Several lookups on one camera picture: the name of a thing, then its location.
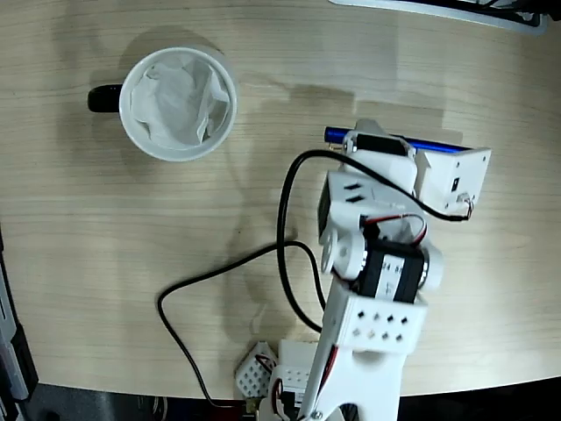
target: white mug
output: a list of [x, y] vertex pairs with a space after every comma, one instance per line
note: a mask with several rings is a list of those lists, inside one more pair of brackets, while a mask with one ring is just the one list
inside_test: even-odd
[[[145, 71], [168, 54], [192, 54], [214, 68], [224, 81], [230, 97], [230, 108], [222, 125], [201, 145], [171, 149], [150, 140], [147, 129], [131, 114], [131, 93]], [[214, 151], [230, 134], [238, 112], [238, 86], [231, 66], [217, 50], [207, 46], [174, 46], [158, 50], [139, 61], [124, 79], [122, 85], [103, 85], [88, 93], [88, 108], [93, 112], [118, 112], [126, 134], [145, 153], [163, 161], [192, 161]]]

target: wood grain surface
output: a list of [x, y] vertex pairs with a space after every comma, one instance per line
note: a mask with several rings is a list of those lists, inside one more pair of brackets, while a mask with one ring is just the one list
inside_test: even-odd
[[[539, 38], [326, 0], [6, 0], [0, 13], [0, 222], [15, 303], [42, 382], [200, 396], [164, 330], [158, 291], [274, 240], [281, 184], [326, 125], [494, 150], [468, 224], [435, 223], [441, 289], [404, 394], [561, 375], [561, 31]], [[173, 164], [126, 138], [86, 95], [165, 46], [231, 61], [240, 110], [211, 155]], [[315, 246], [329, 162], [307, 164], [289, 233]], [[288, 253], [318, 322], [309, 264]], [[325, 278], [327, 288], [330, 279]], [[259, 339], [315, 339], [273, 255], [174, 294], [169, 317], [209, 391]]]

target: white plastic bracket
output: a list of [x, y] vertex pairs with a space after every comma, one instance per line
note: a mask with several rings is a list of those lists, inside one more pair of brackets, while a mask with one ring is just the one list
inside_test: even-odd
[[[401, 372], [426, 311], [420, 296], [413, 304], [382, 301], [358, 296], [334, 279], [300, 415], [327, 417], [354, 403], [365, 421], [396, 419]], [[337, 354], [322, 384], [333, 347]]]
[[420, 150], [415, 192], [431, 208], [450, 215], [466, 213], [468, 202], [479, 201], [489, 166], [491, 149], [468, 149], [458, 153]]

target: robotic arm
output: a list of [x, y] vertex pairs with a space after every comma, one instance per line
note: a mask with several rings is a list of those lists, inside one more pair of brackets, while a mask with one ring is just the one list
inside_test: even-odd
[[[375, 121], [326, 130], [326, 140], [444, 215], [471, 216], [491, 150], [385, 133]], [[259, 419], [394, 421], [401, 372], [437, 289], [443, 255], [419, 203], [347, 165], [327, 174], [317, 210], [322, 271], [333, 274], [319, 343], [283, 340]]]

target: white plastic part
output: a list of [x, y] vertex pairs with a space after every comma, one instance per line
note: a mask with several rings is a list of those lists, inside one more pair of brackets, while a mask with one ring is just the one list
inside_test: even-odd
[[422, 243], [422, 249], [426, 259], [426, 270], [424, 279], [421, 279], [419, 283], [419, 289], [435, 291], [440, 287], [440, 282], [444, 276], [444, 256], [429, 241]]
[[337, 230], [328, 229], [323, 245], [322, 271], [329, 274], [333, 268], [343, 279], [356, 279], [363, 267], [365, 238], [360, 232], [347, 232], [339, 238]]
[[256, 355], [265, 355], [271, 371], [277, 364], [277, 357], [266, 342], [258, 342], [247, 354], [236, 370], [236, 386], [244, 398], [267, 396], [271, 374], [259, 364]]
[[467, 213], [467, 201], [479, 201], [490, 157], [488, 148], [458, 153], [419, 151], [415, 157], [417, 198], [444, 214]]
[[[345, 232], [359, 232], [360, 217], [382, 218], [412, 213], [423, 216], [423, 210], [399, 191], [357, 173], [329, 171], [327, 183], [330, 208], [327, 228], [320, 239], [325, 246], [328, 229], [336, 229], [341, 237]], [[397, 240], [406, 230], [411, 232], [407, 219], [386, 222], [380, 226], [383, 236]]]
[[[360, 134], [372, 135], [380, 139], [398, 141], [408, 149], [407, 156], [392, 155], [389, 153], [378, 153], [367, 150], [356, 150], [355, 142], [357, 136]], [[384, 132], [384, 130], [374, 120], [362, 119], [357, 122], [355, 130], [349, 131], [343, 140], [344, 154], [353, 158], [355, 161], [374, 169], [378, 174], [383, 175], [388, 180], [391, 180], [402, 189], [412, 192], [415, 185], [417, 176], [417, 167], [415, 165], [414, 149], [409, 146], [402, 139], [391, 136]], [[357, 169], [348, 165], [343, 165], [344, 171], [348, 173], [360, 173]]]
[[[316, 353], [316, 342], [297, 342], [282, 339], [279, 344], [279, 365], [273, 371], [270, 388], [276, 379], [282, 379], [284, 391], [295, 393], [295, 406], [300, 408], [304, 391], [308, 384], [309, 372]], [[259, 405], [259, 421], [279, 421], [281, 417], [273, 414], [271, 394]], [[330, 417], [320, 418], [322, 421], [344, 421], [343, 414], [336, 410]]]
[[[395, 420], [401, 372], [426, 311], [419, 296], [414, 304], [386, 302], [358, 296], [334, 280], [300, 416], [328, 417], [341, 404], [355, 403], [361, 421]], [[333, 346], [337, 354], [320, 390]]]

